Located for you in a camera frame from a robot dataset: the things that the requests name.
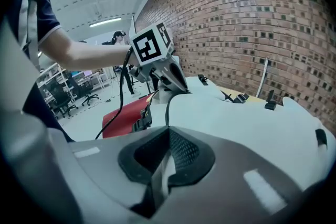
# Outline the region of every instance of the white table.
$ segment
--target white table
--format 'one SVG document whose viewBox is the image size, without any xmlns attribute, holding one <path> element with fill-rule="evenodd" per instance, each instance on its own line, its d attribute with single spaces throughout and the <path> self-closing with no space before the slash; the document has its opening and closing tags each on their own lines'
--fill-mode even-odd
<svg viewBox="0 0 336 224">
<path fill-rule="evenodd" d="M 302 109 L 293 109 L 293 102 L 272 111 L 264 108 L 265 101 L 223 101 L 220 90 L 211 81 L 207 83 L 204 86 L 197 77 L 187 78 L 193 94 L 172 99 L 169 125 L 242 144 L 287 173 L 302 190 L 327 176 L 336 158 L 336 139 L 320 121 Z M 151 127 L 165 125 L 165 111 L 166 103 L 153 100 Z M 328 149 L 317 145 L 316 129 L 325 131 Z"/>
<path fill-rule="evenodd" d="M 46 102 L 46 104 L 49 104 L 52 100 L 54 100 L 55 98 L 51 95 L 47 98 L 44 98 L 44 101 Z"/>
</svg>

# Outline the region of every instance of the fluorescent light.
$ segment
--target fluorescent light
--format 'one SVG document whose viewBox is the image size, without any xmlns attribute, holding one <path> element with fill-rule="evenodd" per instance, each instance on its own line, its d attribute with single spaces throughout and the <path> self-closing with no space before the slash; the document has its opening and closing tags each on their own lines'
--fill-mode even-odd
<svg viewBox="0 0 336 224">
<path fill-rule="evenodd" d="M 103 24 L 107 24 L 107 23 L 111 23 L 111 22 L 115 22 L 117 20 L 121 20 L 121 18 L 114 18 L 114 19 L 110 19 L 110 20 L 104 20 L 102 22 L 99 22 L 99 23 L 95 23 L 95 24 L 92 24 L 90 25 L 90 27 L 94 27 L 94 26 L 98 26 L 98 25 L 103 25 Z"/>
</svg>

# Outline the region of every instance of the short sleeve shirt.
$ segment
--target short sleeve shirt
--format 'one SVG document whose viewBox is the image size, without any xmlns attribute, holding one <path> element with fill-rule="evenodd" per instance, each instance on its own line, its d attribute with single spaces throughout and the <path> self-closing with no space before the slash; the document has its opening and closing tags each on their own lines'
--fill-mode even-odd
<svg viewBox="0 0 336 224">
<path fill-rule="evenodd" d="M 13 3 L 7 11 L 7 19 L 9 25 L 18 39 L 18 23 L 22 0 L 13 0 Z M 51 33 L 60 28 L 53 9 L 51 8 L 50 0 L 38 0 L 37 2 L 37 38 L 40 45 Z M 38 117 L 44 122 L 47 127 L 56 128 L 63 131 L 68 142 L 72 139 L 65 133 L 59 125 L 49 107 L 45 103 L 37 84 L 35 84 L 29 93 L 23 110 L 31 115 Z"/>
</svg>

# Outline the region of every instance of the wire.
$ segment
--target wire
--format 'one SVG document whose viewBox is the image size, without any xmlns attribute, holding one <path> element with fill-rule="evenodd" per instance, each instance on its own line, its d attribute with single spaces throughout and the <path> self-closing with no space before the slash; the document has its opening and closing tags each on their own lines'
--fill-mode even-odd
<svg viewBox="0 0 336 224">
<path fill-rule="evenodd" d="M 127 68 L 126 68 L 126 65 L 131 57 L 131 54 L 133 52 L 133 48 L 131 47 L 130 50 L 127 52 L 126 54 L 126 57 L 125 57 L 125 60 L 124 60 L 124 64 L 122 65 L 122 69 L 121 69 L 121 73 L 120 73 L 120 84 L 119 84 L 119 90 L 120 90 L 120 107 L 119 107 L 119 110 L 117 111 L 116 115 L 110 119 L 108 121 L 107 124 L 105 124 L 105 126 L 100 130 L 100 132 L 97 134 L 96 139 L 98 139 L 98 137 L 100 136 L 100 134 L 112 123 L 112 121 L 114 121 L 116 119 L 116 117 L 120 114 L 121 110 L 122 110 L 122 107 L 123 107 L 123 104 L 124 104 L 124 94 L 123 94 L 123 91 L 122 91 L 122 82 L 123 82 L 123 79 L 124 79 L 124 73 L 127 72 Z"/>
<path fill-rule="evenodd" d="M 148 102 L 148 104 L 146 105 L 146 108 L 145 108 L 145 114 L 146 114 L 146 112 L 147 112 L 147 110 L 148 110 L 148 108 L 151 106 L 151 104 L 152 104 L 152 100 L 153 100 L 153 98 L 154 98 L 154 95 L 157 93 L 159 91 L 159 89 L 157 89 L 153 94 L 152 94 L 152 96 L 151 96 L 151 100 Z"/>
<path fill-rule="evenodd" d="M 188 93 L 191 93 L 191 92 L 189 91 L 188 92 L 177 92 L 169 98 L 168 104 L 166 106 L 166 113 L 165 113 L 166 126 L 169 126 L 169 107 L 170 107 L 170 102 L 172 101 L 172 99 L 177 95 L 188 94 Z"/>
</svg>

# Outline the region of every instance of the red cloth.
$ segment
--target red cloth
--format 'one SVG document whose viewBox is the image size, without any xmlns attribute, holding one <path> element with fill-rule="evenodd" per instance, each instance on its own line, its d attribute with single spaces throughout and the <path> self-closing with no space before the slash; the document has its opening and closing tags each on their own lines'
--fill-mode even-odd
<svg viewBox="0 0 336 224">
<path fill-rule="evenodd" d="M 130 104 L 124 105 L 119 116 L 103 131 L 103 138 L 128 134 L 133 124 L 140 119 L 140 111 L 147 105 L 148 97 L 143 97 Z M 103 117 L 103 126 L 116 115 L 118 109 Z"/>
</svg>

